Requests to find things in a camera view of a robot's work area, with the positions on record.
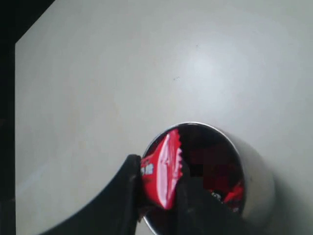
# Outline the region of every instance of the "stainless steel cup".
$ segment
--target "stainless steel cup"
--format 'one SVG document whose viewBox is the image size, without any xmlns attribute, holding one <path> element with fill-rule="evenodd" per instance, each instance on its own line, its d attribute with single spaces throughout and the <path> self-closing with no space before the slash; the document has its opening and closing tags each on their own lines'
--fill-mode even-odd
<svg viewBox="0 0 313 235">
<path fill-rule="evenodd" d="M 158 142 L 172 129 L 181 128 L 203 128 L 208 134 L 214 135 L 217 138 L 222 138 L 228 143 L 229 148 L 236 156 L 238 163 L 241 166 L 244 178 L 244 200 L 240 208 L 239 214 L 242 218 L 255 226 L 262 226 L 274 204 L 275 190 L 273 176 L 262 157 L 247 143 L 226 133 L 213 126 L 198 123 L 185 122 L 174 125 L 166 131 L 159 134 L 148 146 L 143 157 L 151 154 Z M 157 222 L 153 213 L 149 213 L 144 217 L 145 222 L 156 235 L 165 235 L 166 228 L 164 222 Z"/>
</svg>

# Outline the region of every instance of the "red candy wrapper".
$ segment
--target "red candy wrapper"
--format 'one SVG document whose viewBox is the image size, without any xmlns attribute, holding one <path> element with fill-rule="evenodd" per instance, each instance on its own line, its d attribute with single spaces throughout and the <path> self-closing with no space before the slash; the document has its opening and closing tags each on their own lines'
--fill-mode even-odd
<svg viewBox="0 0 313 235">
<path fill-rule="evenodd" d="M 179 133 L 167 133 L 153 154 L 141 160 L 141 175 L 148 199 L 169 210 L 173 207 L 175 187 L 182 176 Z"/>
</svg>

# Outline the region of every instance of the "white table surface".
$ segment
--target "white table surface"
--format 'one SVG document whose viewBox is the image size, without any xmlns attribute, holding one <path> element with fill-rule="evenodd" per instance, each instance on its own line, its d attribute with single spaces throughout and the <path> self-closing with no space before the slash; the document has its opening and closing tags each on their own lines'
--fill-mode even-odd
<svg viewBox="0 0 313 235">
<path fill-rule="evenodd" d="M 199 121 L 272 169 L 272 234 L 313 234 L 309 0 L 56 0 L 16 44 L 16 226 L 94 198 L 129 153 Z M 144 223 L 137 234 L 151 234 Z"/>
</svg>

